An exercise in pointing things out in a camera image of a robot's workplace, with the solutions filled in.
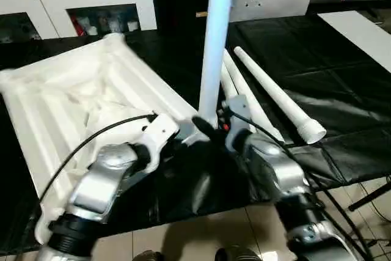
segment black plastic sheet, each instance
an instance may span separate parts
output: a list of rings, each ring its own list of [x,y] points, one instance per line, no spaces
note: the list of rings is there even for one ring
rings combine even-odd
[[[156,31],[129,34],[126,41],[193,107],[198,107],[203,29],[192,36]],[[1,68],[20,67],[95,39],[44,40],[0,45]],[[300,162],[327,187],[391,173],[391,74],[318,17],[233,23],[227,46],[272,123]],[[242,46],[310,116],[328,130],[311,146],[254,80],[232,49]],[[19,52],[17,56],[9,52]],[[4,103],[0,117],[2,164],[0,251],[12,254],[37,200]],[[106,235],[207,215],[267,201],[246,165],[216,146],[198,143],[125,193],[116,203]],[[24,249],[36,248],[34,236]]]

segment white pipe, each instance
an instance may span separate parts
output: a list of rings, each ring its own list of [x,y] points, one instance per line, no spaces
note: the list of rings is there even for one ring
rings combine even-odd
[[[217,125],[216,106],[219,95],[222,55],[227,38],[231,0],[209,0],[203,51],[199,114]]]
[[[306,143],[313,144],[324,137],[326,130],[322,125],[315,119],[310,118],[242,48],[236,47],[234,52],[293,122]]]
[[[242,74],[240,73],[238,67],[232,60],[231,55],[229,55],[227,50],[224,50],[224,64],[227,67],[227,70],[232,78],[236,89],[238,90],[238,93],[246,96],[250,108],[252,121],[263,127],[280,142],[285,142],[278,129],[276,129],[271,124],[270,120],[268,119],[268,116],[263,111],[257,98],[255,98],[255,95],[252,93],[249,85],[247,85],[246,80],[243,78]]]
[[[221,67],[221,86],[226,99],[233,98],[238,95],[238,91],[235,88],[235,85],[227,70],[227,66],[224,64],[224,62],[222,63]]]

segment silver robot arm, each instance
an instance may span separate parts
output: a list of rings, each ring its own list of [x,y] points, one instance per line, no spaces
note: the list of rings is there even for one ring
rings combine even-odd
[[[161,114],[137,140],[104,146],[71,193],[65,213],[51,223],[53,234],[36,260],[90,260],[116,198],[156,170],[161,149],[178,130]]]
[[[236,96],[225,105],[250,119],[244,96]],[[287,231],[287,245],[298,260],[357,261],[333,225],[315,207],[316,199],[300,165],[266,134],[251,133],[248,123],[235,116],[230,120],[225,145],[242,155],[257,184],[271,198]]]

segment tiled floor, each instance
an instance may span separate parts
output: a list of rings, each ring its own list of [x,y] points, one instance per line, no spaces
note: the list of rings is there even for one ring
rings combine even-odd
[[[383,178],[363,185],[370,193],[385,182]],[[359,185],[333,189],[331,193],[345,209],[365,195]],[[319,196],[330,214],[350,232],[347,223],[326,197],[322,193]],[[381,196],[375,205],[386,218],[391,219],[390,200],[391,193]],[[383,221],[371,205],[349,212],[349,215],[364,238],[391,238],[391,225]],[[166,261],[213,261],[219,248],[238,244],[252,249],[263,261],[292,261],[295,256],[285,245],[284,233],[273,206],[251,206],[102,239],[95,248],[94,260],[130,261],[150,249],[162,252]],[[380,241],[371,247],[374,256],[380,255],[375,261],[391,260],[391,247],[387,244],[388,241]],[[32,261],[34,256],[34,252],[29,253],[23,261]],[[5,260],[13,259],[0,258],[0,261]]]

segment black cable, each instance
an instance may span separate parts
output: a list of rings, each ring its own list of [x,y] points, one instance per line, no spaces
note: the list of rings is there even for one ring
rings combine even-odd
[[[286,148],[282,142],[280,142],[277,138],[275,138],[271,133],[266,131],[263,127],[261,127],[260,125],[258,125],[255,122],[253,122],[252,120],[247,119],[247,118],[241,116],[240,114],[233,112],[231,109],[228,109],[227,112],[228,112],[228,114],[233,115],[233,116],[253,125],[255,128],[258,128],[262,132],[264,132],[268,137],[270,137],[274,142],[276,142],[276,144],[279,145],[290,158],[292,158],[293,160],[295,160],[295,162],[297,162],[299,164],[299,161],[296,160],[296,157],[293,155],[293,153],[288,148]],[[338,229],[337,226],[335,226],[338,229],[338,231],[340,231],[345,236],[345,238],[352,244],[352,246],[354,246],[354,248],[360,253],[360,255],[364,258],[364,260],[369,260],[369,261],[373,260],[372,253],[371,253],[370,249],[368,248],[367,243],[364,241],[362,234],[360,233],[357,226],[352,222],[351,218],[346,214],[345,211],[343,211],[342,207],[335,200],[335,198],[328,192],[328,190],[322,189],[322,184],[318,181],[318,179],[311,172],[306,171],[306,173],[308,173],[309,176],[311,176],[311,178],[314,180],[314,182],[318,185],[319,189],[326,194],[326,196],[331,200],[331,202],[335,205],[337,210],[342,214],[342,216],[345,218],[345,220],[351,226],[352,230],[354,231],[354,233],[357,235],[358,239],[360,240],[360,243],[361,243],[362,247],[364,248],[365,253],[362,250],[360,250],[360,251],[357,250],[357,248],[356,248],[356,246],[358,246],[357,243],[339,225],[338,225],[338,227],[341,230]],[[330,222],[332,222],[333,224],[336,223],[336,221],[332,218],[332,216],[328,212],[326,212],[326,210],[323,210],[323,212],[325,212],[326,217],[328,215],[327,218],[329,219]]]
[[[363,191],[365,192],[366,195],[369,195],[367,189],[364,187],[364,185],[362,183],[359,183],[360,187],[363,189]],[[373,209],[375,210],[376,214],[381,218],[383,219],[385,222],[388,222],[388,223],[391,223],[391,220],[389,220],[387,217],[385,217],[379,210],[378,208],[375,206],[375,203],[373,203],[373,201],[371,201],[371,205],[373,207]]]
[[[54,183],[54,181],[57,179],[57,177],[59,176],[59,174],[61,173],[61,171],[66,167],[66,165],[69,163],[69,161],[76,155],[76,153],[78,153],[85,145],[87,145],[89,142],[91,142],[93,139],[95,139],[97,136],[99,136],[100,134],[103,134],[105,132],[107,132],[108,130],[111,130],[112,128],[115,128],[119,125],[123,125],[124,123],[128,123],[128,122],[133,122],[135,120],[140,120],[140,119],[153,119],[155,118],[156,116],[154,114],[147,114],[147,115],[144,115],[144,116],[135,116],[135,117],[131,117],[129,119],[124,119],[124,120],[121,120],[119,122],[116,122],[116,123],[113,123],[111,125],[108,125],[106,126],[105,128],[102,128],[101,130],[97,131],[96,133],[92,134],[91,136],[89,136],[87,139],[85,139],[84,141],[82,141],[82,143],[80,143],[80,145],[78,145],[67,157],[66,159],[62,162],[62,164],[60,165],[60,167],[58,168],[58,170],[56,171],[56,173],[51,177],[50,181],[48,182],[48,184],[46,185],[45,189],[43,190],[43,193],[42,195],[40,196],[39,200],[37,201],[30,217],[29,217],[29,222],[27,223],[26,225],[26,228],[24,230],[24,234],[21,238],[21,246],[20,246],[20,249],[19,249],[19,252],[16,254],[16,258],[15,260],[18,260],[18,258],[20,257],[20,255],[23,253],[23,248],[25,247],[26,245],[26,242],[27,242],[27,237],[29,236],[30,234],[30,231],[32,229],[32,225],[34,224],[34,220],[35,220],[35,216],[40,208],[40,205],[42,203],[42,201],[44,200],[46,194],[48,193],[51,185]]]
[[[347,239],[353,248],[361,255],[361,257],[366,261],[372,261],[372,257],[368,256],[367,253],[363,251],[363,249],[353,240],[353,238],[339,225],[339,223],[324,209],[322,210],[322,214],[326,217],[332,225],[342,234],[342,236]]]
[[[335,200],[335,198],[330,194],[330,192],[327,189],[322,189],[321,182],[311,173],[309,173],[309,177],[312,178],[312,180],[316,183],[316,185],[321,189],[321,191],[327,196],[327,198],[330,199],[330,201],[333,203],[334,207],[338,210],[338,212],[343,216],[343,218],[346,220],[346,222],[350,225],[352,228],[354,234],[359,239],[362,247],[364,248],[365,252],[369,257],[373,257],[370,248],[368,247],[367,242],[364,240],[360,230],[357,228],[357,226],[353,223],[352,219],[349,217],[349,215],[344,211],[344,209],[341,207],[341,205]]]

